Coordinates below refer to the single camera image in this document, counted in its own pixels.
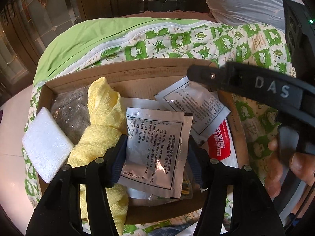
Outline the person right hand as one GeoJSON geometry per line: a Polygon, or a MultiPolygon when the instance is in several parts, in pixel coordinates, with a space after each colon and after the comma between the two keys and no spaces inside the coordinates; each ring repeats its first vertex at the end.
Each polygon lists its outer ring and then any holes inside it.
{"type": "Polygon", "coordinates": [[[275,137],[268,144],[268,148],[273,151],[268,159],[268,174],[265,179],[265,188],[271,198],[275,198],[281,191],[280,179],[284,175],[284,167],[287,166],[294,175],[304,181],[308,186],[314,184],[314,155],[305,153],[294,153],[290,156],[286,165],[280,160],[278,138],[275,137]]]}

